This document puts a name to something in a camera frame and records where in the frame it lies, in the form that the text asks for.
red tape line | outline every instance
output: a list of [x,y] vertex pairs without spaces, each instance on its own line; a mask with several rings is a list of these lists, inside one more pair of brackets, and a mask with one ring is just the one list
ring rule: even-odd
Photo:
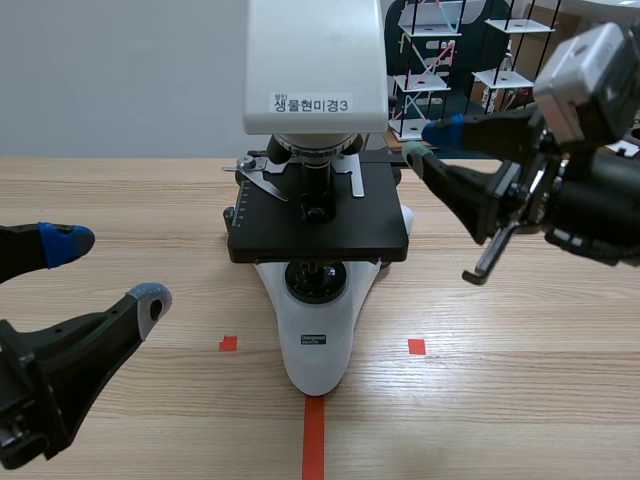
[[305,400],[302,480],[324,480],[324,397]]
[[219,352],[235,352],[238,350],[238,337],[227,337],[218,344]]
[[409,339],[409,354],[411,355],[426,355],[427,354],[427,346],[424,343],[424,340],[417,338]]

microscope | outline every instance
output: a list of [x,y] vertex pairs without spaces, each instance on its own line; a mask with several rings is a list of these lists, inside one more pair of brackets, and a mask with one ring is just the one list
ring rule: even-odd
[[361,161],[388,95],[378,0],[250,0],[244,126],[271,135],[226,170],[234,263],[255,264],[284,364],[308,395],[347,369],[356,319],[382,270],[407,257],[413,215],[389,162]]

microscope stage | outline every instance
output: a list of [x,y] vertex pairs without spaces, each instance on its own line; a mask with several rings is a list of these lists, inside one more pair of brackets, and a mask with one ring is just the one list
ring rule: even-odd
[[229,228],[234,263],[310,260],[402,262],[409,238],[389,163],[362,163],[364,198],[354,198],[349,174],[332,172],[336,217],[326,224],[303,219],[301,164],[268,175],[288,198],[283,202],[251,182],[238,194]]

wood grain surface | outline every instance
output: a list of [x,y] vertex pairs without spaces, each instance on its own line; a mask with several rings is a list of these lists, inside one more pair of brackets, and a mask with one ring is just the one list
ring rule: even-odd
[[[75,444],[3,479],[300,479],[304,398],[258,275],[227,256],[231,164],[0,160],[0,223],[98,238],[81,261],[2,285],[2,318],[44,328],[146,281],[174,297]],[[640,478],[640,272],[520,237],[473,287],[460,273],[481,249],[408,173],[400,195],[416,214],[410,255],[375,284],[326,399],[326,478]],[[236,353],[217,351],[224,335]]]

